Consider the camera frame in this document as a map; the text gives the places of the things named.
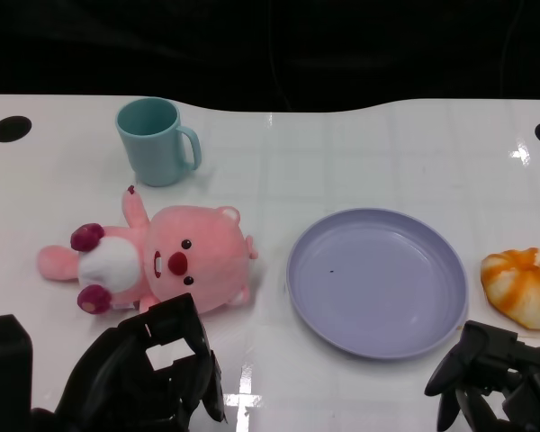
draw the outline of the plush toy ear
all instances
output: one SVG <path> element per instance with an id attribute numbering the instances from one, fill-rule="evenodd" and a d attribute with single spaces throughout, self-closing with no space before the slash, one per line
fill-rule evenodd
<path id="1" fill-rule="evenodd" d="M 234 207 L 219 207 L 216 210 L 218 210 L 218 212 L 222 213 L 227 218 L 232 219 L 237 225 L 240 223 L 240 212 Z"/>

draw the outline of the pink plush toy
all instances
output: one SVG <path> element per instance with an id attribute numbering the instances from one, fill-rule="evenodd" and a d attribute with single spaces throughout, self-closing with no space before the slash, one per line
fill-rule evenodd
<path id="1" fill-rule="evenodd" d="M 78 279 L 82 310 L 98 314 L 139 301 L 145 312 L 183 293 L 199 312 L 248 301 L 248 260 L 258 253 L 252 237 L 242 236 L 238 210 L 175 206 L 150 221 L 130 186 L 122 211 L 129 228 L 89 223 L 72 234 L 74 251 L 48 246 L 38 254 L 47 279 Z"/>

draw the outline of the stuffed animal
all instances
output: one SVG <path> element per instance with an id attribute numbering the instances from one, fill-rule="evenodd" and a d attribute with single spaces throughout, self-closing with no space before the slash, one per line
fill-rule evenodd
<path id="1" fill-rule="evenodd" d="M 38 254 L 45 278 L 79 281 L 83 311 L 99 314 L 139 302 L 145 312 L 183 293 L 193 296 L 199 312 L 248 301 L 249 259 L 258 253 L 252 237 L 242 235 L 238 210 L 174 206 L 150 221 L 130 186 L 122 211 L 129 228 L 89 223 L 72 234 L 71 249 L 48 246 Z"/>
<path id="2" fill-rule="evenodd" d="M 527 329 L 540 330 L 540 249 L 486 256 L 481 281 L 496 309 Z"/>

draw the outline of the plush toy paw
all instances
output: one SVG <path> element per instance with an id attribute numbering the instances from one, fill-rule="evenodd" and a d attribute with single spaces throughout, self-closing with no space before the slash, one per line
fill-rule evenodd
<path id="1" fill-rule="evenodd" d="M 104 228 L 97 223 L 82 225 L 72 234 L 70 246 L 78 252 L 90 252 L 104 237 Z"/>
<path id="2" fill-rule="evenodd" d="M 98 315 L 110 309 L 112 295 L 100 285 L 88 285 L 78 295 L 78 306 L 84 312 Z"/>

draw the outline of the plush toy belly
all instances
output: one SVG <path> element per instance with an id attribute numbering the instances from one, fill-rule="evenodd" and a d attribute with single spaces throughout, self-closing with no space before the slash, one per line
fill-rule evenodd
<path id="1" fill-rule="evenodd" d="M 140 277 L 138 252 L 125 238 L 103 237 L 95 249 L 80 255 L 78 281 L 83 288 L 101 285 L 116 294 L 129 290 Z"/>

